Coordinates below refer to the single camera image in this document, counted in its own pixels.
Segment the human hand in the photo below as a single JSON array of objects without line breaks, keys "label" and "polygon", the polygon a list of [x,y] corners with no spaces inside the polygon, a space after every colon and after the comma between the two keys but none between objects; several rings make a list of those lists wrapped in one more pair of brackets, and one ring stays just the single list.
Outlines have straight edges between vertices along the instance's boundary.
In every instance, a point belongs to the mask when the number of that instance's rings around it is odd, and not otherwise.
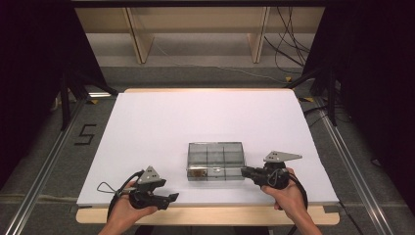
[{"label": "human hand", "polygon": [[[125,188],[131,187],[133,181],[129,182]],[[130,202],[128,195],[122,195],[116,201],[113,211],[107,221],[107,224],[101,230],[100,234],[121,234],[130,228],[140,218],[152,214],[158,210],[157,207],[146,207],[140,210],[134,209]]]},{"label": "human hand", "polygon": [[[287,170],[290,174],[295,175],[291,168],[287,168]],[[264,185],[261,190],[275,199],[274,209],[284,210],[301,234],[321,234],[321,231],[308,214],[299,187],[292,179],[290,179],[285,189],[279,190]]]},{"label": "human hand", "polygon": [[[291,168],[287,168],[287,170],[290,174],[295,175]],[[290,219],[293,219],[293,215],[306,211],[300,189],[292,179],[285,189],[278,190],[264,185],[261,190],[275,199],[274,209],[284,210]]]}]

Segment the transparent container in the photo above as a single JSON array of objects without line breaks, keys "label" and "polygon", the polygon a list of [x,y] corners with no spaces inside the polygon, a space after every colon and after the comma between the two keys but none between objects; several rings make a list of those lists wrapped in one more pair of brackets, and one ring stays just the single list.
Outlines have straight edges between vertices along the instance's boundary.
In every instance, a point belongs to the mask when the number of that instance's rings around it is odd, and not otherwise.
[{"label": "transparent container", "polygon": [[197,142],[189,144],[187,178],[189,181],[244,180],[245,167],[241,142]]}]

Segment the gray floor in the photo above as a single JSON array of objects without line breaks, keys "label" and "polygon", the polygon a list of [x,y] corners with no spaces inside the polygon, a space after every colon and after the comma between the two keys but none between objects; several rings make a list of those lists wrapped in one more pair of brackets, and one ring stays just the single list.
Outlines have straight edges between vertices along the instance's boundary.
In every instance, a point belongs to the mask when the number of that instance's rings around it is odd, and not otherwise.
[{"label": "gray floor", "polygon": [[[277,44],[278,35],[267,35]],[[145,65],[137,65],[129,35],[88,35],[108,84],[123,91],[130,87],[282,87],[286,77],[299,75],[280,71],[275,66],[274,52],[264,45],[261,61],[253,64],[246,36],[243,34],[158,35]],[[309,46],[312,35],[299,35]],[[290,55],[296,52],[282,47]],[[301,68],[284,57],[278,65],[288,71]],[[298,97],[310,97],[312,80],[295,89]],[[85,104],[73,124],[69,139],[42,190],[42,196],[23,229],[23,234],[97,234],[102,224],[79,224],[75,220],[76,203],[83,181],[98,148],[115,98],[99,99],[97,104]],[[301,102],[304,110],[315,107],[313,102]],[[362,204],[338,149],[327,131],[319,112],[306,117],[317,151],[339,199],[364,234],[378,234],[368,211]],[[415,218],[400,198],[388,176],[371,164],[370,148],[341,106],[337,108],[338,130],[364,179],[383,209],[394,234],[415,234]],[[30,153],[21,160],[8,183],[0,192],[0,231],[16,213],[23,195],[28,192],[60,133],[60,109],[51,114],[33,143]],[[94,134],[90,145],[79,136],[84,124],[96,124],[85,129]],[[341,221],[335,226],[321,226],[325,234],[358,234],[346,212],[339,206]],[[133,234],[134,228],[126,234]],[[287,234],[289,226],[273,228],[274,234]]]}]

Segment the wrist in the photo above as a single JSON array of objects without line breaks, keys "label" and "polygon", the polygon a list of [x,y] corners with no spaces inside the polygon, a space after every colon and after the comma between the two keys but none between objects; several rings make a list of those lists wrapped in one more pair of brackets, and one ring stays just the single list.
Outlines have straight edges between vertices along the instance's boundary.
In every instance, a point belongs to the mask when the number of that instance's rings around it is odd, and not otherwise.
[{"label": "wrist", "polygon": [[320,229],[314,224],[314,221],[307,211],[300,211],[296,214],[293,214],[292,221],[297,226],[302,235],[321,234]]},{"label": "wrist", "polygon": [[116,224],[113,224],[112,222],[108,222],[99,235],[117,235],[121,233],[122,231],[119,231],[119,226],[116,226]]}]

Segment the cable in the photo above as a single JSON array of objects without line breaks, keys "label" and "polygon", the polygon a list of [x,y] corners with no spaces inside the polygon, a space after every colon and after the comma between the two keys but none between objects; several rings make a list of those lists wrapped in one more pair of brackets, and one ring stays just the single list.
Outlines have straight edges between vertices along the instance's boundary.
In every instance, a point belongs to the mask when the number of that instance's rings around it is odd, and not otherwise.
[{"label": "cable", "polygon": [[[280,8],[279,8],[279,7],[277,7],[277,11],[278,11],[279,17],[280,17],[281,21],[283,22],[283,25],[284,25],[284,28],[285,28],[285,31],[284,31],[283,36],[281,36],[281,34],[280,34],[280,33],[278,33],[278,34],[279,34],[279,36],[281,37],[281,41],[280,41],[280,43],[279,43],[279,45],[278,45],[278,48],[279,48],[279,46],[281,45],[282,41],[284,41],[284,42],[286,42],[288,45],[290,45],[290,46],[292,46],[292,47],[296,48],[296,50],[297,50],[297,54],[298,54],[298,56],[299,56],[299,59],[300,59],[300,61],[301,61],[302,65],[303,65],[303,63],[305,63],[305,57],[302,55],[301,51],[308,52],[308,51],[309,51],[309,49],[308,49],[308,48],[306,48],[305,46],[303,46],[301,43],[299,43],[299,42],[296,40],[295,36],[294,36],[294,26],[293,26],[293,19],[292,19],[292,15],[293,15],[293,7],[289,7],[289,20],[288,20],[288,22],[287,22],[287,23],[286,23],[286,21],[284,20],[284,18],[283,18],[283,16],[282,16],[282,14],[281,14],[281,12],[280,12]],[[285,35],[286,35],[287,33],[288,33],[288,34],[289,34],[289,36],[291,37],[291,39],[292,39],[292,41],[293,41],[293,43],[294,43],[294,46],[293,46],[293,45],[291,45],[290,43],[288,43],[288,42],[285,40]]]},{"label": "cable", "polygon": [[327,115],[324,115],[322,117],[320,117],[319,119],[317,119],[315,122],[313,122],[311,125],[308,126],[308,128],[311,128],[311,126],[313,126],[315,123],[317,123],[317,121],[321,120],[322,118],[326,117]]},{"label": "cable", "polygon": [[271,42],[268,41],[268,38],[266,38],[266,36],[263,37],[265,39],[266,42],[268,42],[268,44],[276,51],[279,52],[280,54],[282,54],[283,56],[287,57],[288,59],[290,59],[291,61],[293,61],[294,63],[296,63],[297,65],[304,67],[304,65],[302,65],[300,62],[294,60],[291,56],[289,56],[288,54],[282,52],[280,49],[276,48],[274,45],[272,45]]},{"label": "cable", "polygon": [[290,82],[285,82],[285,81],[281,81],[281,80],[278,80],[277,78],[274,78],[274,77],[272,77],[272,76],[267,76],[267,75],[259,75],[259,74],[254,74],[254,73],[250,73],[250,72],[247,72],[247,71],[244,71],[244,70],[235,70],[235,69],[229,69],[229,68],[224,68],[224,67],[207,67],[207,66],[198,66],[198,65],[192,65],[192,64],[179,64],[179,63],[176,63],[176,62],[174,62],[173,60],[171,60],[171,58],[170,58],[170,55],[168,55],[156,42],[153,42],[153,44],[163,53],[163,54],[165,54],[167,57],[168,57],[168,59],[174,64],[174,65],[177,65],[177,66],[180,66],[180,67],[184,67],[184,66],[186,66],[186,67],[200,67],[200,68],[216,68],[216,69],[220,69],[220,70],[225,70],[225,71],[237,71],[237,72],[241,72],[241,73],[244,73],[244,74],[247,74],[247,75],[251,75],[251,76],[255,76],[255,77],[261,77],[261,78],[268,78],[268,79],[271,79],[271,80],[274,80],[274,81],[276,81],[276,82],[278,82],[278,83],[281,83],[281,84],[289,84]]},{"label": "cable", "polygon": [[[21,202],[25,194],[0,194],[0,202]],[[75,203],[77,198],[71,197],[56,197],[51,195],[41,194],[37,197],[39,202],[61,202],[61,203]]]},{"label": "cable", "polygon": [[359,225],[357,225],[356,221],[353,219],[353,217],[351,216],[351,214],[350,214],[350,213],[348,213],[348,211],[347,211],[347,209],[346,209],[345,205],[342,203],[342,201],[340,201],[340,200],[339,200],[339,204],[340,204],[340,206],[342,206],[343,210],[345,210],[345,212],[346,212],[346,214],[347,214],[348,218],[349,218],[349,219],[351,220],[351,222],[354,224],[354,226],[356,227],[356,229],[357,229],[357,231],[359,232],[359,234],[360,234],[360,235],[363,235],[363,232],[362,232],[362,230],[360,229]]},{"label": "cable", "polygon": [[[113,191],[104,191],[104,190],[101,190],[100,187],[103,184],[107,185]],[[98,187],[97,187],[97,191],[98,192],[101,192],[101,193],[115,193],[116,192],[116,190],[113,187],[111,187],[110,184],[108,184],[107,182],[101,182],[100,185],[98,185]]]},{"label": "cable", "polygon": [[306,117],[308,114],[310,114],[310,113],[312,113],[312,112],[314,112],[314,111],[317,111],[317,110],[324,110],[324,109],[327,109],[327,105],[325,105],[325,106],[321,106],[321,107],[317,107],[317,108],[312,108],[312,109],[306,110],[306,111],[304,111],[304,112],[302,112],[302,113],[304,114],[304,117]]}]

